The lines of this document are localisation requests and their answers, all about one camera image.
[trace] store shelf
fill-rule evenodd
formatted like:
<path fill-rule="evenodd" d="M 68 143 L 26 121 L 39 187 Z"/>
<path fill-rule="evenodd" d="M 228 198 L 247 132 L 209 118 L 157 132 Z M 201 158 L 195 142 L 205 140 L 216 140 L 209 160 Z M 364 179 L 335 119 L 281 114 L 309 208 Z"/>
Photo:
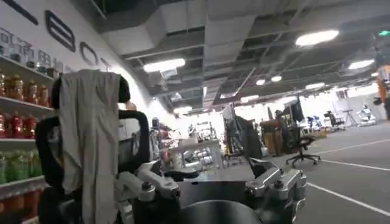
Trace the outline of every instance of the store shelf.
<path fill-rule="evenodd" d="M 5 58 L 2 55 L 0 55 L 0 69 L 7 76 L 18 74 L 24 81 L 34 79 L 37 83 L 46 86 L 51 86 L 53 83 L 53 78 L 47 76 L 46 74 L 42 74 L 31 68 L 23 66 L 13 60 Z"/>
<path fill-rule="evenodd" d="M 0 138 L 0 152 L 9 150 L 32 150 L 35 148 L 35 139 Z"/>
<path fill-rule="evenodd" d="M 44 176 L 0 184 L 0 200 L 47 187 Z"/>
<path fill-rule="evenodd" d="M 39 224 L 38 217 L 34 217 L 32 219 L 24 221 L 22 224 Z"/>
<path fill-rule="evenodd" d="M 19 114 L 22 115 L 31 114 L 39 119 L 43 116 L 50 116 L 53 111 L 52 108 L 43 107 L 2 96 L 0 96 L 0 110 L 9 114 L 13 114 L 15 111 L 19 112 Z"/>

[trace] wall lettering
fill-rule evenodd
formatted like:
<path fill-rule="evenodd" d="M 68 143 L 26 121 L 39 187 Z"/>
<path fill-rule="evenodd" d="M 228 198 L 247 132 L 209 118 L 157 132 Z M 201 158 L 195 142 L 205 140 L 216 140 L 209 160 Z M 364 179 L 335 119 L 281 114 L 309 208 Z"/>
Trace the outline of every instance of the wall lettering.
<path fill-rule="evenodd" d="M 89 60 L 85 54 L 84 54 L 84 49 L 87 49 L 88 51 L 91 52 L 91 54 L 93 55 L 94 57 L 94 62 L 92 62 L 91 60 Z M 83 58 L 83 60 L 89 64 L 90 66 L 97 66 L 99 65 L 99 58 L 98 56 L 96 55 L 95 51 L 89 46 L 86 44 L 86 42 L 80 42 L 80 54 L 81 54 L 81 57 Z"/>
<path fill-rule="evenodd" d="M 32 24 L 34 25 L 39 25 L 38 20 L 36 17 L 34 17 L 31 13 L 29 13 L 25 8 L 23 8 L 21 5 L 16 3 L 14 0 L 3 0 L 8 6 L 10 6 L 12 9 L 20 13 L 23 17 L 28 19 Z M 67 50 L 71 52 L 76 52 L 76 40 L 77 38 L 75 37 L 73 31 L 69 26 L 67 26 L 54 12 L 50 10 L 45 10 L 44 11 L 44 18 L 45 18 L 45 26 L 47 32 L 50 34 L 50 36 L 55 39 L 57 42 L 59 42 L 62 46 L 67 48 Z M 13 35 L 6 31 L 5 29 L 0 28 L 0 40 L 3 43 L 6 44 L 14 44 L 13 41 Z M 26 43 L 19 44 L 20 51 L 23 52 L 24 54 L 34 54 L 34 50 L 32 50 L 31 44 L 28 45 L 27 49 L 26 48 Z M 108 71 L 111 66 L 110 64 L 104 60 L 102 57 L 99 57 L 94 49 L 89 46 L 86 42 L 81 41 L 79 44 L 79 51 L 80 55 L 83 59 L 83 61 L 92 67 L 99 66 L 100 62 L 105 66 L 105 70 Z M 94 58 L 87 58 L 85 55 L 85 51 L 89 51 Z M 73 71 L 70 67 L 64 66 L 62 62 L 58 62 L 55 58 L 51 59 L 50 55 L 47 53 L 37 50 L 37 56 L 39 62 L 44 63 L 45 65 L 53 65 L 56 68 L 62 68 L 62 71 L 64 72 L 69 72 Z"/>
<path fill-rule="evenodd" d="M 18 13 L 20 13 L 21 15 L 23 15 L 26 19 L 28 19 L 30 22 L 32 22 L 32 24 L 34 25 L 38 25 L 38 20 L 36 19 L 36 17 L 34 17 L 33 15 L 31 15 L 31 13 L 29 13 L 26 9 L 24 9 L 23 7 L 21 7 L 18 3 L 16 3 L 14 0 L 3 0 L 7 5 L 9 5 L 9 7 L 13 8 L 14 10 L 16 10 Z"/>
<path fill-rule="evenodd" d="M 46 30 L 59 43 L 71 52 L 76 52 L 76 40 L 73 31 L 52 11 L 45 10 Z"/>

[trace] exit sign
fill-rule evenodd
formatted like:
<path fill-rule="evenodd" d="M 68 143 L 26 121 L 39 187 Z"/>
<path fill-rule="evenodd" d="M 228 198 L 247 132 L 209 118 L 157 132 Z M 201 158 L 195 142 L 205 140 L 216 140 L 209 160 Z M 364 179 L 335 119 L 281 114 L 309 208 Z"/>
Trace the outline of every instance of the exit sign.
<path fill-rule="evenodd" d="M 382 30 L 381 32 L 379 32 L 379 36 L 390 36 L 390 30 Z"/>

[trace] ceiling duct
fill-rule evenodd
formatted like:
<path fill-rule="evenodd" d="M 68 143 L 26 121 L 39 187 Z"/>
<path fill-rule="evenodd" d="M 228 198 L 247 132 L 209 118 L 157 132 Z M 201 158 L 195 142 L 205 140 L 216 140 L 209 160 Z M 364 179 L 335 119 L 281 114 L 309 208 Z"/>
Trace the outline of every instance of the ceiling duct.
<path fill-rule="evenodd" d="M 243 48 L 262 1 L 209 0 L 205 25 L 204 76 L 229 73 L 233 66 L 207 71 L 208 66 L 234 63 Z M 206 93 L 204 106 L 210 106 L 216 92 Z"/>

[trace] concrete floor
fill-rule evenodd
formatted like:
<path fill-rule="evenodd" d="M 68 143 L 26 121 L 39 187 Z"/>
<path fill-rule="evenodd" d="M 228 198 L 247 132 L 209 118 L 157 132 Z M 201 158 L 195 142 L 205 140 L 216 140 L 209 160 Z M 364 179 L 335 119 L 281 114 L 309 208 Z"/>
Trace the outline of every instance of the concrete floor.
<path fill-rule="evenodd" d="M 324 161 L 317 166 L 297 163 L 313 185 L 307 187 L 307 203 L 296 224 L 390 223 L 390 123 L 330 134 L 307 153 L 321 155 Z M 284 167 L 289 157 L 271 160 Z M 213 174 L 206 178 L 213 179 Z M 218 179 L 251 178 L 247 166 L 218 172 Z"/>

